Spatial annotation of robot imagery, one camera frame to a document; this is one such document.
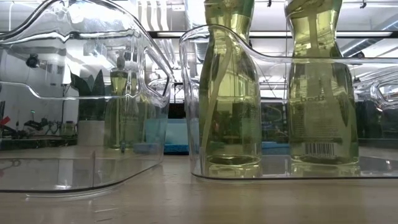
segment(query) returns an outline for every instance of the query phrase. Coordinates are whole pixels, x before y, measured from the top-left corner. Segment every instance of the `wooden table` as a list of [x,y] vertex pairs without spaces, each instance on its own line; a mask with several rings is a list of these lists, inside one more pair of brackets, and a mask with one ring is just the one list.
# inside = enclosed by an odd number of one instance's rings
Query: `wooden table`
[[186,156],[94,195],[33,196],[0,194],[0,223],[398,223],[398,180],[211,182]]

